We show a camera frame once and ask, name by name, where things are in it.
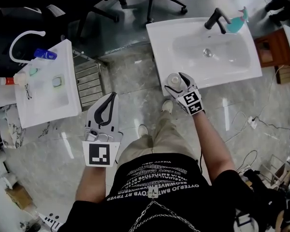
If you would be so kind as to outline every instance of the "silver chain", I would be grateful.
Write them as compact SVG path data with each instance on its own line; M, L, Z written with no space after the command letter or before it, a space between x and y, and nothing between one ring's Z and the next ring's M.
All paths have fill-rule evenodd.
M156 204L158 206L160 206L162 209L167 210L168 212L171 213L171 215L167 215L167 214L158 214L158 215L154 215L151 216L147 219L145 219L144 221L140 222L138 224L138 222L141 220L141 218L145 215L146 211L150 208L150 206L152 204ZM135 223L132 225L131 229L129 230L129 232L133 232L135 231L137 228L139 228L141 225L143 225L144 223L148 222L149 220L153 219L153 218L157 218L157 217L169 217L169 218L175 218L175 219L179 219L180 221L182 221L183 223L187 224L189 226L189 228L191 228L194 232L200 232L199 230L196 230L194 228L194 226L188 222L186 219L178 216L174 211L171 211L170 209L168 209L167 207L165 207L162 204L159 204L158 202L156 202L154 199L152 199L152 201L150 202L150 204L145 208L144 211L142 211L141 215L137 218L137 220L135 221Z

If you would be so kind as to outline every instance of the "cardboard box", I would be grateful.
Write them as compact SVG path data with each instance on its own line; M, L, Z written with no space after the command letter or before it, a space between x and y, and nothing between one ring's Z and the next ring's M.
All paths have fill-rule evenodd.
M18 183L13 186L13 190L6 189L5 191L11 197L12 201L22 210L32 204L32 198L26 189Z

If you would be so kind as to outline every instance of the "person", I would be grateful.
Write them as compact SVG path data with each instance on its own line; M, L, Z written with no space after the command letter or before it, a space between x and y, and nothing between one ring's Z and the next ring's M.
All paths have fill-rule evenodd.
M280 10L277 14L272 14L269 18L279 27L281 27L281 21L290 19L290 1L288 0L272 0L265 6L265 11L270 12L273 10Z
M107 197L105 168L85 167L76 201L59 232L233 231L236 209L254 213L252 191L235 171L204 111L193 120L211 186L171 122L172 109L167 100L153 136L144 125L139 127L140 138L121 154Z

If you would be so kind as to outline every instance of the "bathroom sink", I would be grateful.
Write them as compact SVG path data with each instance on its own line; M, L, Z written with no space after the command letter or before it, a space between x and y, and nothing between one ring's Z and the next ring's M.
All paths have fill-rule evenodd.
M198 88L262 76L252 36L245 23L236 34L221 34L208 18L185 18L147 25L164 96L167 77L184 72Z

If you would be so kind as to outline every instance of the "teal bottle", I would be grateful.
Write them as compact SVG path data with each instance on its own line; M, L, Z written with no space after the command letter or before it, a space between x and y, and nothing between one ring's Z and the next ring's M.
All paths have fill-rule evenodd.
M231 24L227 24L227 30L229 33L237 33L245 23L248 21L248 12L246 7L243 10L239 10L239 12L243 12L243 15L240 17L235 17L231 20Z

